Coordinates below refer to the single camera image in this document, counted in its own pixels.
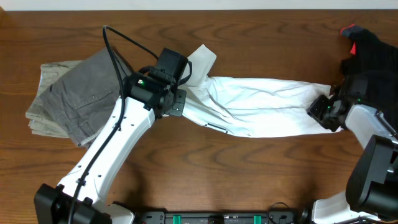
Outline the white printed t-shirt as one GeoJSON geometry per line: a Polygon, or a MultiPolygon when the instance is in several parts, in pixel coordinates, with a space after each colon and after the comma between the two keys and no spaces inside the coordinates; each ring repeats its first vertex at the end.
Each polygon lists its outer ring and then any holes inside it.
{"type": "Polygon", "coordinates": [[[307,114],[331,87],[318,83],[273,78],[211,77],[216,60],[205,45],[189,57],[192,63],[180,86],[187,92],[183,116],[199,126],[245,138],[278,138],[329,134],[307,114]]]}

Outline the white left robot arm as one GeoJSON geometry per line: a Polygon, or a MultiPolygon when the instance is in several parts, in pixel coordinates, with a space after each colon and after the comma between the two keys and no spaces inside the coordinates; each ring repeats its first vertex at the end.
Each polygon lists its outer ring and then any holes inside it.
{"type": "Polygon", "coordinates": [[[79,163],[56,187],[42,184],[34,196],[39,223],[133,223],[134,212],[106,204],[110,187],[142,135],[163,115],[183,114],[189,75],[161,80],[133,75],[104,128],[79,163]]]}

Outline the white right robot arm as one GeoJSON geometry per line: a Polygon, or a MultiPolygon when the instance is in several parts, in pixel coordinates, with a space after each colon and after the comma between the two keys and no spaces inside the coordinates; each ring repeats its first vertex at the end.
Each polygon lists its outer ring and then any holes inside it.
{"type": "Polygon", "coordinates": [[[323,128],[354,133],[363,153],[346,189],[314,202],[310,223],[397,220],[397,130],[390,118],[397,77],[362,73],[346,77],[333,96],[320,95],[307,110],[323,128]]]}

